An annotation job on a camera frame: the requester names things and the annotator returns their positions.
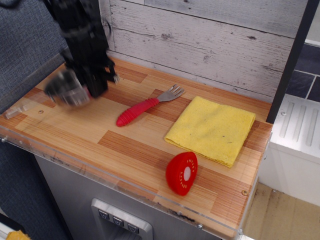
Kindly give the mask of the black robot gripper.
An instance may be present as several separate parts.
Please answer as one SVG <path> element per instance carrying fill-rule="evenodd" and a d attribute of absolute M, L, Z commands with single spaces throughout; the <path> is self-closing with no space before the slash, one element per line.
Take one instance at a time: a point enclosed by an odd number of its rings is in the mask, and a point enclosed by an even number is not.
<path fill-rule="evenodd" d="M 107 56 L 109 44 L 103 29 L 62 30 L 68 50 L 62 52 L 66 66 L 76 77 L 89 97 L 97 98 L 107 89 L 107 81 L 117 83 L 115 63 Z M 93 84 L 93 93 L 89 85 Z"/>

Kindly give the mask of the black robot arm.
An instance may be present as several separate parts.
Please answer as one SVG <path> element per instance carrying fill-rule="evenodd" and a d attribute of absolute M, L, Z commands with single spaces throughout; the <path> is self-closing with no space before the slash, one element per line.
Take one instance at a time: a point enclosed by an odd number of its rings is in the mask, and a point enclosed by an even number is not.
<path fill-rule="evenodd" d="M 107 56 L 109 44 L 97 0 L 46 0 L 44 4 L 58 23 L 68 48 L 60 54 L 80 84 L 93 98 L 117 82 L 115 63 Z"/>

